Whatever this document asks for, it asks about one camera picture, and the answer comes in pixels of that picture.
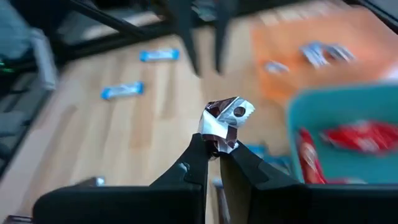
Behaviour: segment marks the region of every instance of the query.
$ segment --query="blue candy bar wrapper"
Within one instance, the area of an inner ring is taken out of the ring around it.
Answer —
[[[119,96],[134,96],[144,93],[144,83],[135,82],[132,84],[121,84],[118,86],[109,86],[104,88],[101,97],[104,100],[110,100]]]
[[[139,54],[139,59],[143,62],[153,62],[157,60],[177,60],[180,56],[180,51],[177,49],[165,50],[143,50]]]

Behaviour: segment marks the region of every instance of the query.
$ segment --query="wooden floor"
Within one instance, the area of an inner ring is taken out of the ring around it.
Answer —
[[[316,1],[265,11],[235,20],[229,35],[225,73],[213,70],[213,32],[195,31],[203,78],[194,76],[175,36],[164,37],[83,58],[71,63],[20,153],[0,185],[0,220],[8,214],[30,215],[42,194],[93,175],[106,185],[147,185],[186,149],[206,102],[242,96],[256,107],[239,130],[246,144],[266,142],[274,154],[288,152],[284,110],[261,98],[254,73],[250,22],[266,24],[302,19],[336,10],[340,2]],[[95,31],[97,35],[108,33]],[[143,63],[140,50],[177,47],[177,62]],[[104,101],[105,86],[141,80],[142,96]],[[210,178],[219,174],[210,163]],[[207,223],[217,223],[215,190],[209,186]]]

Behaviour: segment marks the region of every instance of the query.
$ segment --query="teal bin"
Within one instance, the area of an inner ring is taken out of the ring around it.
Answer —
[[[327,179],[354,178],[369,184],[398,183],[398,151],[382,156],[338,149],[320,137],[325,129],[361,120],[398,125],[398,85],[344,86],[307,90],[287,110],[287,128],[292,153],[292,171],[303,182],[297,154],[297,130],[306,128],[315,142]]]

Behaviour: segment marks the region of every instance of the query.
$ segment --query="red candy wrapper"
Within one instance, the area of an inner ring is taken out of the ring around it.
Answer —
[[[300,158],[305,183],[325,184],[326,180],[322,173],[311,134],[305,129],[301,129],[298,134],[298,157]]]
[[[382,122],[360,121],[326,130],[322,136],[337,147],[363,153],[384,154],[398,149],[398,127]]]

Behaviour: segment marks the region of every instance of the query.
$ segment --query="orange tray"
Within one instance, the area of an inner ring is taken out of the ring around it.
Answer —
[[[282,105],[306,88],[378,80],[395,62],[398,52],[398,36],[363,7],[273,26],[255,21],[251,32],[262,92]],[[340,44],[356,60],[314,68],[300,51],[314,40]],[[264,65],[269,61],[288,66],[289,72],[268,73]]]

